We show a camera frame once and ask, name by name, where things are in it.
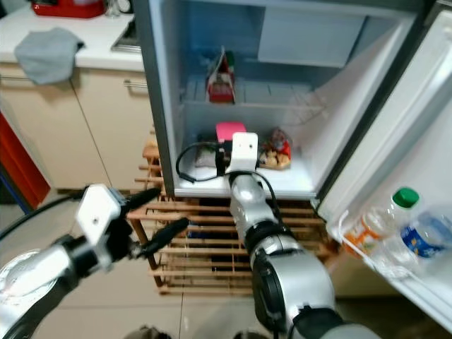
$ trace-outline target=green bottle cap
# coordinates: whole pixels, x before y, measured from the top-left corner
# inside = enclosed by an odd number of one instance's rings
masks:
[[[393,195],[393,201],[400,207],[411,208],[419,201],[419,194],[414,189],[402,187]]]

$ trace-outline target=black cable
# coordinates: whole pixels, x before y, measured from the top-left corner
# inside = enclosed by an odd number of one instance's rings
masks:
[[[0,232],[0,241],[3,240],[6,236],[8,236],[8,234],[10,234],[11,232],[13,232],[16,228],[18,228],[19,226],[21,226],[24,222],[27,222],[29,219],[35,217],[36,215],[48,210],[49,208],[52,208],[54,206],[57,206],[61,203],[64,203],[65,201],[68,200],[80,200],[83,196],[85,190],[81,191],[81,192],[77,192],[75,194],[71,194],[68,196],[63,196],[61,198],[58,198],[57,200],[54,200],[46,205],[43,205],[41,207],[39,207],[38,209],[24,215],[22,218],[20,218],[19,220],[15,221],[13,224],[9,225],[5,230]]]
[[[208,182],[209,180],[218,178],[220,176],[218,174],[216,174],[215,176],[212,176],[212,177],[207,177],[207,178],[201,178],[201,179],[194,178],[187,173],[181,172],[179,169],[179,164],[181,162],[181,159],[185,155],[185,153],[187,153],[192,148],[200,147],[200,146],[210,146],[213,148],[217,148],[220,145],[222,145],[222,144],[217,143],[217,142],[201,141],[199,143],[192,143],[191,145],[187,146],[185,149],[183,149],[183,151],[177,157],[177,160],[176,160],[177,175],[179,175],[180,178],[187,180],[188,182],[191,182],[192,184],[194,184],[195,182]],[[262,178],[262,180],[264,180],[264,182],[266,183],[268,190],[270,191],[273,208],[275,209],[275,216],[278,219],[279,223],[281,223],[281,224],[283,223],[283,218],[281,217],[280,208],[278,207],[278,202],[276,201],[275,192],[274,192],[273,187],[271,186],[270,182],[267,180],[267,178],[265,178],[261,173],[258,173],[257,171],[249,171],[249,170],[231,171],[231,172],[224,173],[224,176],[231,175],[231,174],[238,174],[238,175],[251,174],[251,175],[257,175],[258,177]]]
[[[218,177],[218,175],[215,175],[213,177],[208,177],[208,178],[202,178],[202,179],[196,179],[193,178],[191,175],[188,175],[187,173],[183,173],[180,171],[179,169],[179,163],[181,162],[182,157],[185,155],[185,153],[187,153],[189,150],[191,150],[192,148],[195,147],[201,147],[201,146],[210,146],[213,148],[216,148],[217,146],[219,146],[220,144],[217,142],[211,142],[211,141],[201,141],[199,143],[192,143],[191,145],[189,145],[188,147],[186,147],[181,154],[179,154],[179,157],[177,157],[176,160],[176,173],[177,175],[179,175],[179,177],[181,177],[184,180],[187,180],[188,182],[191,182],[192,184],[194,182],[208,182],[209,180],[215,179]]]
[[[287,339],[292,339],[292,337],[294,336],[294,327],[295,324],[292,323],[292,325],[289,328],[289,332],[287,332]]]

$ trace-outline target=white countertop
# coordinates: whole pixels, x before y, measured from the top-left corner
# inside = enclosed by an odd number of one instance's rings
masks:
[[[143,71],[141,53],[110,50],[132,18],[131,14],[91,19],[37,16],[26,6],[0,20],[0,62],[17,62],[14,49],[30,31],[61,27],[70,30],[85,43],[77,52],[77,67]]]

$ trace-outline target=water bottle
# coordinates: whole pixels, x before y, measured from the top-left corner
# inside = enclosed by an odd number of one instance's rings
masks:
[[[432,258],[447,249],[452,249],[452,206],[434,206],[403,227],[400,234],[383,240],[371,258],[378,269],[397,278],[397,267],[421,273]]]
[[[369,253],[376,241],[398,233],[410,221],[411,208],[419,201],[419,194],[409,187],[397,190],[389,199],[364,211],[355,225],[345,233],[345,238]],[[350,253],[354,250],[348,246]]]

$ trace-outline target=wooden shoe rack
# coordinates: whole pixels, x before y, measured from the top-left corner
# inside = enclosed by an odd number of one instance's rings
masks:
[[[144,188],[163,187],[157,148],[147,146],[143,156],[148,165],[140,167],[144,175],[137,181],[143,182]],[[285,224],[304,248],[322,261],[337,254],[324,221],[308,202],[281,200],[278,204]],[[163,189],[158,199],[128,215],[141,242],[182,217],[190,219],[191,225],[149,259],[150,275],[159,292],[250,295],[249,257],[237,238],[229,199],[172,198]]]

